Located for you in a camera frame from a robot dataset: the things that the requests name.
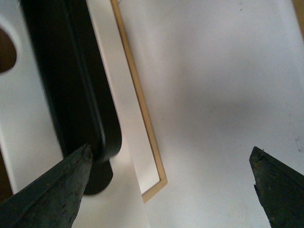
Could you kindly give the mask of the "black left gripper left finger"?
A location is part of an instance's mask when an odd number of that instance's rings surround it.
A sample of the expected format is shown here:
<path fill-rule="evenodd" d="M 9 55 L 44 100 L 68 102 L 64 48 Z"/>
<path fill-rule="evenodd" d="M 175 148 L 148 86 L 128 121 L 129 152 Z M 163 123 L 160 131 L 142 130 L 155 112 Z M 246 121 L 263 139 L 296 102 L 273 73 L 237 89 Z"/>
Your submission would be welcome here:
<path fill-rule="evenodd" d="M 70 228 L 93 163 L 85 144 L 0 205 L 2 228 Z"/>

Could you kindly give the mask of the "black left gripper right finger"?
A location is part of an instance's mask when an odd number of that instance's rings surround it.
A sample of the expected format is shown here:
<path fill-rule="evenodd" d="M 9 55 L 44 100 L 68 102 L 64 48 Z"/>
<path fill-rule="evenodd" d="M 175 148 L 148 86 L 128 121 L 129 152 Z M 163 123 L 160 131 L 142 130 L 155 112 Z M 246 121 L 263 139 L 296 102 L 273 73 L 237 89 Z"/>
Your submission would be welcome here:
<path fill-rule="evenodd" d="M 272 228 L 304 226 L 304 176 L 254 147 L 249 163 L 255 191 Z"/>

